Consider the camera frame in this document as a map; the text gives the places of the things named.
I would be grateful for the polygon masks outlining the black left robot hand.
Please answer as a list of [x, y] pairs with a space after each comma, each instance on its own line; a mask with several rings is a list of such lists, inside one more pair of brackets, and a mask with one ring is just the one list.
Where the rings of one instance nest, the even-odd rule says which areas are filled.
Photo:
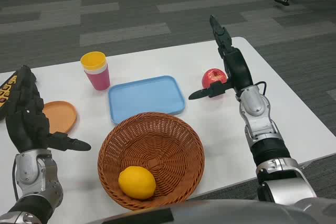
[[66, 133], [50, 133], [43, 113], [44, 101], [36, 87], [36, 77], [28, 66], [17, 70], [16, 84], [10, 91], [5, 118], [8, 135], [19, 153], [53, 148], [59, 151], [89, 151], [91, 146]]

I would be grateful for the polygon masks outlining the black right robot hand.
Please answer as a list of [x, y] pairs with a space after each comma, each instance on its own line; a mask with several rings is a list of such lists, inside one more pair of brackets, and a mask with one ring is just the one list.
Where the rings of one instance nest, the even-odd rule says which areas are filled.
[[190, 100], [213, 98], [229, 89], [234, 89], [237, 95], [241, 95], [244, 88], [254, 84], [243, 54], [232, 45], [232, 38], [227, 29], [213, 15], [210, 16], [209, 22], [218, 45], [218, 53], [224, 62], [227, 81], [215, 81], [209, 88], [195, 91], [189, 96]]

